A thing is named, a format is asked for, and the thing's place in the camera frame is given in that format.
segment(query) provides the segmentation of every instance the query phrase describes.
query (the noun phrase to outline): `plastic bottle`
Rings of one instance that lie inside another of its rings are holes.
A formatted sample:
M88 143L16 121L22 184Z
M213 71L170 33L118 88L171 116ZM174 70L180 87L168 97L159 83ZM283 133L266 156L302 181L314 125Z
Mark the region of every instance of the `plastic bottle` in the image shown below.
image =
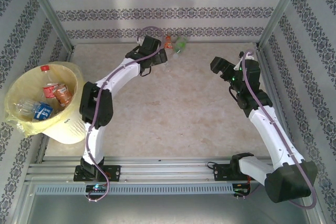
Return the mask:
M60 105L65 108L68 106L72 100L72 94L68 90L65 84L60 84L54 89L54 95Z
M54 95L54 89L59 85L58 78L50 71L48 65L41 66L41 71L44 73L43 93L46 101L54 108L55 112L58 112L62 109Z
M32 121L42 121L53 116L53 109L46 103L36 102L28 98L22 98L15 103L16 112L24 115Z
M164 43L164 50L166 51L167 59L169 61L174 54L173 44L172 44L172 41L171 41L171 37L169 35L166 36L166 41ZM165 68L165 71L170 72L171 67L170 67L168 61L166 61L163 64L163 66Z
M179 54L182 53L187 44L187 38L179 36L175 42L174 55L173 58L178 58Z

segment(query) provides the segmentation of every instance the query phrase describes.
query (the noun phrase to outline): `red bottle cap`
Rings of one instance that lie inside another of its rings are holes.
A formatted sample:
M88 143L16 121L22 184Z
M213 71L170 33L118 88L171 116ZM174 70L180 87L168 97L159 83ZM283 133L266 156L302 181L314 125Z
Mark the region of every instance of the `red bottle cap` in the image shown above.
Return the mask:
M48 65L41 66L41 71L48 71L48 70L49 70Z

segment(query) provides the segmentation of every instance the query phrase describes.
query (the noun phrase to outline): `white robotic arm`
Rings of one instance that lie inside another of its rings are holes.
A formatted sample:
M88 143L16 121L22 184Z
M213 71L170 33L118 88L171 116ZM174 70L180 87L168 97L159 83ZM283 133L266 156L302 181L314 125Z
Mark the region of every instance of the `white robotic arm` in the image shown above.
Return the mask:
M259 89L259 63L251 56L246 57L249 58L240 61L238 65L215 57L211 62L211 70L213 73L222 72L221 78L230 83L229 93L257 128L273 166L259 161L251 153L242 153L232 157L232 171L236 175L248 175L264 185L273 202L307 197L311 193L310 187L312 188L307 181L313 185L317 167L312 161L306 162L291 143L277 120L271 100ZM232 94L232 90L236 91L236 96Z
M108 76L110 76L113 72L115 72L120 67L123 67L132 61L134 60L131 58L124 59L122 63L117 68L115 68L111 73L109 73L106 77L96 82L97 87L100 88L103 85L103 83L106 81ZM140 74L140 64L136 62L118 71L105 85L106 89L110 91L112 95L112 99L114 98L115 94L127 82L129 82L131 79L138 76L139 74ZM91 123L89 122L85 123L86 134L88 134L89 132L89 127L91 127ZM88 139L88 145L91 151L91 155L93 156L97 164L99 164L104 158L102 143L103 143L103 135L104 135L105 129L106 129L106 126L101 126L98 129L93 127L89 135L89 139ZM93 165L93 162L88 155L88 150L86 147L85 147L83 159L90 165Z

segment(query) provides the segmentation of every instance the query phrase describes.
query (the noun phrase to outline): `patterned wallpaper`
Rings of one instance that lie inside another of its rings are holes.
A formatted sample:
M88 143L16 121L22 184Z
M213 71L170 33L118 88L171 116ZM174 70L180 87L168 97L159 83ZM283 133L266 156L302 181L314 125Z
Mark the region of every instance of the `patterned wallpaper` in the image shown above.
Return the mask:
M335 1L291 0L263 49L294 144L318 167L327 223L336 223Z
M24 72L67 52L37 0L0 0L0 101ZM10 223L28 164L34 162L41 135L24 138L3 122L0 106L0 223Z
M73 44L134 42L140 28L191 41L257 42L279 0L50 0Z

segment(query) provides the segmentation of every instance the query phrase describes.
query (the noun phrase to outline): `robotic arm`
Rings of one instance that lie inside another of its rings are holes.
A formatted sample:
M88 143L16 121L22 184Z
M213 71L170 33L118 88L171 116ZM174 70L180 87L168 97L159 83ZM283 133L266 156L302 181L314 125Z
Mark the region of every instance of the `robotic arm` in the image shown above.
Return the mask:
M311 194L311 190L294 160L298 161L298 165L312 185L317 176L317 167L313 161L306 162L292 145L277 120L271 100L263 90L259 89L259 63L254 61L252 56L247 57L248 59L245 60L247 80L244 80L242 61L234 65L225 59L215 57L211 62L211 70L216 74L222 72L221 78L230 83L230 94L260 133L273 166L259 161L251 153L242 153L233 156L230 167L235 174L248 175L264 185L267 195L273 202L307 197ZM263 108L248 90L247 82ZM232 94L232 90L236 91L236 97ZM273 124L279 129L284 141Z
M81 158L80 167L85 175L86 181L103 180L102 174L95 166L95 163L103 169L103 134L106 125L111 121L113 116L113 97L131 79L138 75L146 76L151 72L152 66L167 61L164 49L161 49L158 54L148 59L141 60L154 54L160 46L161 42L159 40L145 36L142 45L135 47L132 51L127 53L125 59L111 73L96 83L87 82L84 85L79 111L85 122L88 139L84 155ZM149 72L143 75L146 69L149 69ZM104 89L101 92L98 106L97 97L102 86L104 86ZM95 124L92 125L96 105L98 106L97 119Z

